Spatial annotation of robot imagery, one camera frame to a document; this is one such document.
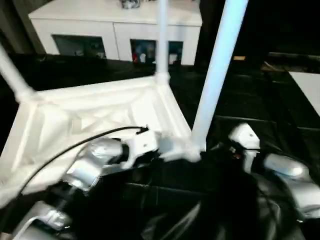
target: white metal pole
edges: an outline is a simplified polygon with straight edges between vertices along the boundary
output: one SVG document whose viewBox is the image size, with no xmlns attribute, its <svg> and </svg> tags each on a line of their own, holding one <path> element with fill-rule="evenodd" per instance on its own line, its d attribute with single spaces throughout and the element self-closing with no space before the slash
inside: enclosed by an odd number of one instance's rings
<svg viewBox="0 0 320 240">
<path fill-rule="evenodd" d="M 168 38 L 167 18 L 168 0 L 158 0 L 158 39 L 156 43 L 156 81 L 157 83 L 168 83 Z"/>
<path fill-rule="evenodd" d="M 216 36 L 210 65 L 195 116 L 192 141 L 202 150 L 213 119 L 221 88 L 237 42 L 248 0 L 226 0 Z"/>
<path fill-rule="evenodd" d="M 0 73 L 5 79 L 6 83 L 14 92 L 17 102 L 22 102 L 24 98 L 31 96 L 34 91 L 25 82 L 16 66 L 12 63 L 6 51 L 0 44 Z"/>
</svg>

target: glass cabinet door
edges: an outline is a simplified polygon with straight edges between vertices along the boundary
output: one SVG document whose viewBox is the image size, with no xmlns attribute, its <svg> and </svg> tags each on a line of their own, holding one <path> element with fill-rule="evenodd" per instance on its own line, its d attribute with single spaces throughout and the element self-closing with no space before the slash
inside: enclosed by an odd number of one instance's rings
<svg viewBox="0 0 320 240">
<path fill-rule="evenodd" d="M 114 23 L 119 59 L 134 63 L 155 63 L 158 26 L 156 24 Z M 199 27 L 169 25 L 167 27 L 168 62 L 194 65 Z"/>
<path fill-rule="evenodd" d="M 134 63 L 156 63 L 156 41 L 145 39 L 130 39 L 132 61 Z M 182 41 L 169 41 L 168 63 L 170 65 L 181 65 Z"/>
<path fill-rule="evenodd" d="M 75 36 L 53 34 L 53 40 L 61 55 L 106 58 L 100 36 Z"/>
<path fill-rule="evenodd" d="M 47 54 L 118 60 L 112 22 L 32 19 Z"/>
</svg>

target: white platform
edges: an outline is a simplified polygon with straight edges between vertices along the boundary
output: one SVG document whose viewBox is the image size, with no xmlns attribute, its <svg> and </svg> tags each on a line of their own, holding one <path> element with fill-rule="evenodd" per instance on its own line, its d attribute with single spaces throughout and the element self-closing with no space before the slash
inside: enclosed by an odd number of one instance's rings
<svg viewBox="0 0 320 240">
<path fill-rule="evenodd" d="M 37 93 L 35 100 L 20 104 L 0 158 L 0 207 L 49 158 L 97 133 L 148 126 L 169 136 L 191 136 L 169 85 L 156 84 L 153 76 Z M 111 137 L 125 139 L 135 132 L 120 131 Z M 40 172 L 24 193 L 59 180 L 80 148 Z"/>
<path fill-rule="evenodd" d="M 290 74 L 320 116 L 320 74 L 293 71 Z"/>
<path fill-rule="evenodd" d="M 29 14 L 31 19 L 101 21 L 135 24 L 157 23 L 157 1 L 139 8 L 122 9 L 119 0 L 54 0 Z M 170 0 L 168 25 L 201 26 L 198 1 Z"/>
</svg>

